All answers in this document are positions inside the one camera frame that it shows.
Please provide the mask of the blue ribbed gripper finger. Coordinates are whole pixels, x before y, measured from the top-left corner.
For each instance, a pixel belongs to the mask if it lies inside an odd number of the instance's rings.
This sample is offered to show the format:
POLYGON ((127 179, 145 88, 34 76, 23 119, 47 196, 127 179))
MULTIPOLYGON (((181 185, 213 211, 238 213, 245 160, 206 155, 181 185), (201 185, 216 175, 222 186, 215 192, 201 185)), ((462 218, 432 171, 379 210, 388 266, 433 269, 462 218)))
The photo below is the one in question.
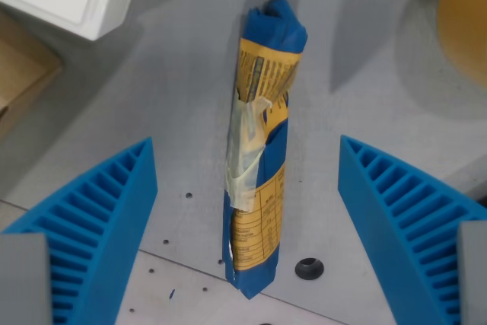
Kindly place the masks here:
POLYGON ((158 194, 146 138, 81 174, 10 224, 42 233, 54 324, 113 324, 158 194))
POLYGON ((457 232, 486 209, 431 175, 342 135, 338 191, 398 324, 459 324, 457 232))

